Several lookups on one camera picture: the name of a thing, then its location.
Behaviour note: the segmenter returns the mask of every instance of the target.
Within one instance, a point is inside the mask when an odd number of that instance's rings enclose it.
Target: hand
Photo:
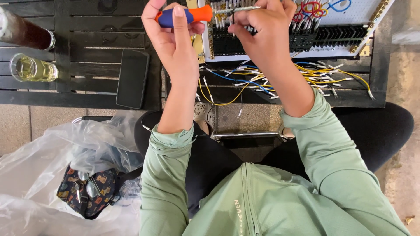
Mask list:
[[[190,37],[194,33],[202,34],[204,24],[201,22],[187,24],[184,8],[172,3],[164,10],[173,8],[174,28],[161,28],[155,17],[164,3],[165,0],[150,0],[146,4],[142,14],[144,28],[171,77],[172,87],[195,91],[200,74],[197,54],[191,45]]]
[[[289,25],[297,7],[291,0],[259,0],[255,5],[261,8],[235,13],[237,24],[228,32],[236,34],[250,59],[269,75],[282,63],[290,64]],[[244,28],[249,25],[258,32],[254,36]]]

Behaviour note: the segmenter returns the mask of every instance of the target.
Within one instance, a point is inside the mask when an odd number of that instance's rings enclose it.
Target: person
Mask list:
[[[164,2],[150,0],[142,14],[172,88],[165,109],[135,127],[144,157],[141,236],[410,235],[372,171],[408,140],[412,116],[392,103],[332,112],[289,57],[292,1],[258,0],[260,9],[235,13],[228,28],[277,91],[296,136],[257,164],[243,163],[193,121],[199,69],[190,36],[204,25],[188,25],[171,4],[174,28],[160,28]]]

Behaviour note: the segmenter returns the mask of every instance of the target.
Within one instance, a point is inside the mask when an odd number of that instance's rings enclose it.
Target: electrical panel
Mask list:
[[[358,55],[394,0],[297,0],[298,9],[289,28],[290,56],[294,58]],[[213,9],[251,6],[255,0],[198,0],[198,7]],[[248,60],[237,37],[227,32],[233,22],[215,16],[202,34],[206,62]],[[256,30],[247,27],[251,34]]]

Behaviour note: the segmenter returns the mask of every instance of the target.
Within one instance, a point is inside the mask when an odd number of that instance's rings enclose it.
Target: black wooden table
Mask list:
[[[115,94],[106,93],[117,92],[122,51],[129,48],[150,54],[143,109],[160,109],[161,63],[140,18],[146,0],[0,0],[0,4],[54,31],[57,39],[51,52],[0,42],[0,103],[127,109],[116,105]],[[19,52],[55,61],[62,73],[54,82],[16,81],[8,63]]]
[[[338,66],[341,70],[354,73],[369,83],[375,100],[371,100],[367,93],[366,86],[360,81],[351,80],[343,81],[340,84],[342,88],[335,88],[338,98],[334,96],[326,97],[326,100],[331,106],[341,107],[362,107],[362,108],[383,108],[385,107],[386,88],[388,82],[388,69],[391,54],[391,28],[392,28],[392,11],[389,11],[384,19],[380,22],[379,27],[376,29],[374,35],[371,37],[372,50],[370,56],[357,56],[357,57],[342,57],[342,58],[309,58],[309,59],[293,59],[294,62],[300,61],[323,61],[332,66]],[[207,65],[213,69],[233,69],[238,66],[240,62],[223,62],[223,63],[208,63]],[[232,85],[232,81],[220,78],[207,70],[200,71],[201,76],[205,76],[209,89],[215,103],[226,103],[232,101],[239,93],[238,88]],[[344,79],[350,76],[336,73],[333,75],[335,79]],[[236,79],[250,79],[251,77],[236,76]],[[168,95],[171,84],[170,79],[166,82],[166,96]],[[204,95],[210,99],[207,88],[201,79],[202,91]],[[197,94],[202,96],[200,87],[197,88]],[[243,103],[257,103],[257,104],[281,104],[279,99],[268,99],[269,96],[263,92],[254,92],[251,89],[245,89],[242,93]],[[241,102],[241,99],[236,99],[235,103]]]

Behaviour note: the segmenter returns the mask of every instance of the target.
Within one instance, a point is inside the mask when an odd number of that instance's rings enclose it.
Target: black pants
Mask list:
[[[372,172],[378,170],[407,142],[414,128],[411,114],[393,103],[386,108],[333,108],[341,124],[360,151]],[[134,139],[144,157],[149,146],[150,131],[159,123],[162,111],[148,112],[137,122]],[[194,122],[194,135],[205,134]],[[188,193],[188,212],[192,218],[199,210],[200,199],[206,197],[228,174],[243,162],[232,151],[208,135],[198,136],[192,144],[186,170],[185,188]],[[296,139],[273,149],[259,163],[277,167],[309,180],[299,156]]]

